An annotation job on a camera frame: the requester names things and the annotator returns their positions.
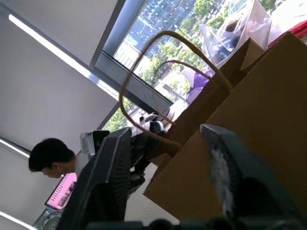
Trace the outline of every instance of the black device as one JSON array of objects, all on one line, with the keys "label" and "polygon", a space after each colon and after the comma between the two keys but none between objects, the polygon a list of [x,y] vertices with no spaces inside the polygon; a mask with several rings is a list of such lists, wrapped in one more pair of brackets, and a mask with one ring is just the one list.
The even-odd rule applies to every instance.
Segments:
[{"label": "black device", "polygon": [[[232,213],[213,218],[206,223],[201,220],[190,220],[183,221],[177,226],[166,220],[156,220],[148,227],[144,227],[140,222],[123,222],[126,201],[131,189],[130,168],[142,162],[147,152],[144,141],[148,141],[145,136],[141,136],[144,139],[131,138],[131,130],[124,128],[102,140],[97,154],[83,169],[57,229],[306,229],[305,218],[285,190],[276,184],[270,169],[244,147],[235,133],[211,125],[202,125],[201,132],[208,143],[213,168],[216,163],[213,153],[219,152],[218,156],[226,162],[227,171],[231,174],[230,190],[234,195]],[[243,194],[245,189],[251,193]]]}]

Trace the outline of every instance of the person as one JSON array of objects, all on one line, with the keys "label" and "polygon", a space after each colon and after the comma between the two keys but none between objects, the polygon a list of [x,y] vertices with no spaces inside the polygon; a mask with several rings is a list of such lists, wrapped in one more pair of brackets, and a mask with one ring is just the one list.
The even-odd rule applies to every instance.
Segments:
[{"label": "person", "polygon": [[66,173],[76,173],[78,178],[88,161],[88,155],[81,152],[76,156],[63,141],[49,138],[32,149],[28,163],[30,171],[42,172],[50,178]]}]

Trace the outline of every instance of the purple object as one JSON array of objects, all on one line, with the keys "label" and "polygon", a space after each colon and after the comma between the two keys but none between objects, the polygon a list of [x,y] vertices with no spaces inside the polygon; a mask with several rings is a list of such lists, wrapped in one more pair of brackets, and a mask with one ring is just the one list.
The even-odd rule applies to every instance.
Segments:
[{"label": "purple object", "polygon": [[[205,74],[209,77],[213,77],[213,74],[209,71],[206,71]],[[209,80],[196,72],[194,72],[194,79],[189,79],[191,78],[189,76],[186,76],[186,78],[191,84],[190,90],[187,93],[187,102],[191,104],[195,100],[195,98],[197,98],[197,96],[200,94],[203,87],[208,83]]]}]

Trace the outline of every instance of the cardboard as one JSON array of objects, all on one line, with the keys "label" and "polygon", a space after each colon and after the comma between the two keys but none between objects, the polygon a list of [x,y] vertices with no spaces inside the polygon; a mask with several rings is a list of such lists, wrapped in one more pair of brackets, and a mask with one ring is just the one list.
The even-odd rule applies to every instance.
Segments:
[{"label": "cardboard", "polygon": [[[232,85],[236,86],[245,76],[244,73],[240,72],[242,66],[245,67],[251,64],[263,52],[264,50],[260,46],[249,39],[232,55],[220,70]],[[209,81],[193,103],[178,117],[176,126],[172,126],[169,129],[166,138],[184,144],[199,129],[200,124],[210,117],[228,95],[229,93],[222,86],[212,80]],[[173,157],[177,153],[177,149],[161,144],[154,149],[148,158],[156,158],[163,153],[167,153]],[[153,162],[160,163],[162,160],[163,157],[160,157],[159,160]]]},{"label": "cardboard", "polygon": [[[273,170],[303,214],[307,213],[306,63],[307,46],[286,34],[245,70],[233,71],[242,81],[207,121],[235,131]],[[196,113],[206,109],[199,105]],[[206,143],[198,131],[163,165],[145,196],[179,220],[222,213],[209,177]]]}]

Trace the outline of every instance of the black hair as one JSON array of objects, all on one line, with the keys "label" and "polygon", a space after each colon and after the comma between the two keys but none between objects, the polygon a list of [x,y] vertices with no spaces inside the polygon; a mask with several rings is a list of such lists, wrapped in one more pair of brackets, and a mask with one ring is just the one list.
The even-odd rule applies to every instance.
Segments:
[{"label": "black hair", "polygon": [[55,162],[70,162],[75,157],[63,143],[55,138],[49,138],[38,143],[31,151],[29,169],[32,172],[40,172],[43,168],[51,168]]}]

